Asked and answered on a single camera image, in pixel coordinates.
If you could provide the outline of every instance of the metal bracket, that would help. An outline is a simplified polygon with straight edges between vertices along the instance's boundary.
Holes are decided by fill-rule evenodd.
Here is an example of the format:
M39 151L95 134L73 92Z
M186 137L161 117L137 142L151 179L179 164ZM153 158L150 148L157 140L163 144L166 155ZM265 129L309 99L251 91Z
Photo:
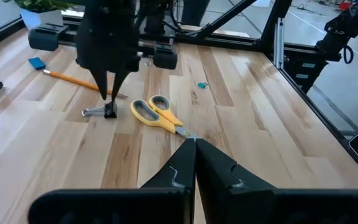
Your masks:
M29 44L32 49L54 51L59 47L59 36L68 26L41 24L29 32Z
M279 69L284 69L284 34L284 18L278 18L274 33L273 62Z

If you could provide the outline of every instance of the scissors blade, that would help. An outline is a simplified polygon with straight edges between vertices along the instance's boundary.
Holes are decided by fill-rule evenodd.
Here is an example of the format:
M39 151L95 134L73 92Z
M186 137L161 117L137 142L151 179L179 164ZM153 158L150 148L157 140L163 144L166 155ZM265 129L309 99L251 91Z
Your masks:
M180 126L175 126L175 131L177 132L177 134L179 134L180 136L187 138L187 139L199 139L200 137L196 134L193 134L191 131L187 130L184 127L180 127Z

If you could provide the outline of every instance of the white pot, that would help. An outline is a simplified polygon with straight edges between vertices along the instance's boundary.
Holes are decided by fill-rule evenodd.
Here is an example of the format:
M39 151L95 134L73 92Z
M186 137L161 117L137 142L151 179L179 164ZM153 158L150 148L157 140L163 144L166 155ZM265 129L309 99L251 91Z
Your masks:
M28 29L34 29L37 26L45 23L60 26L63 25L63 16L60 10L36 13L26 9L20 9L20 15L22 16L24 24Z

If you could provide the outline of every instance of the scissors handle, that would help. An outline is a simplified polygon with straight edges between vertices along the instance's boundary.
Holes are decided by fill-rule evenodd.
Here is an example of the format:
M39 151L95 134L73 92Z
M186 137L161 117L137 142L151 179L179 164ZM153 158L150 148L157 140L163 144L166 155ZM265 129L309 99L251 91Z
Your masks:
M143 108L144 111L151 116L152 119L148 119L145 116L141 115L137 108ZM169 120L157 114L144 100L134 100L131 103L132 113L135 115L139 121L143 122L149 126L161 127L175 134L175 125L171 123Z
M162 102L165 108L157 106L158 102ZM173 115L171 111L171 103L165 96L157 95L151 97L149 100L149 105L154 111L162 115L164 118L167 118L174 125L181 127L183 126L183 123L175 115Z

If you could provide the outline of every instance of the potted plant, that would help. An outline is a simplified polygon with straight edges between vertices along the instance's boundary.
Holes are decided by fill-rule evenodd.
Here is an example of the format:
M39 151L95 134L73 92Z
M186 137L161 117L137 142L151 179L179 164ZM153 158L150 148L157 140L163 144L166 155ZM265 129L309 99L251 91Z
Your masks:
M72 7L72 4L56 0L14 0L21 8L20 15L28 29L44 23L63 25L61 10Z

